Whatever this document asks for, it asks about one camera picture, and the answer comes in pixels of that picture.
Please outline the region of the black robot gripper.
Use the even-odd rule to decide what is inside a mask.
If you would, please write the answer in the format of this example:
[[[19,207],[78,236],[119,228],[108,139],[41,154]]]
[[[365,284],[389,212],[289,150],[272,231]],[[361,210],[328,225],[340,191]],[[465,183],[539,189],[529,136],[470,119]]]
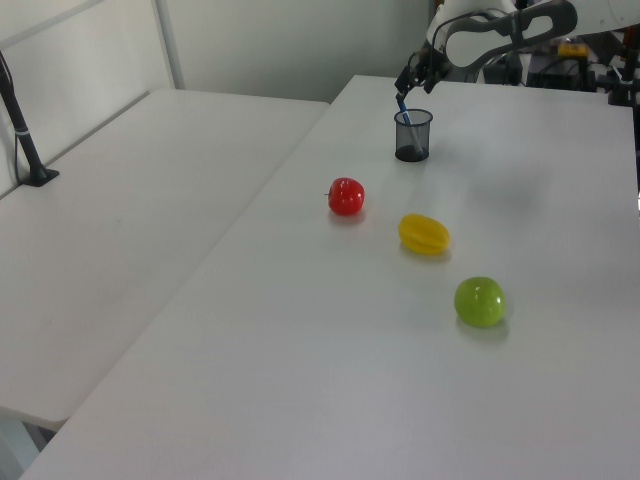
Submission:
[[[414,51],[395,81],[396,101],[406,106],[406,97],[414,88],[420,87],[431,94],[434,87],[446,76],[446,56],[425,43]]]

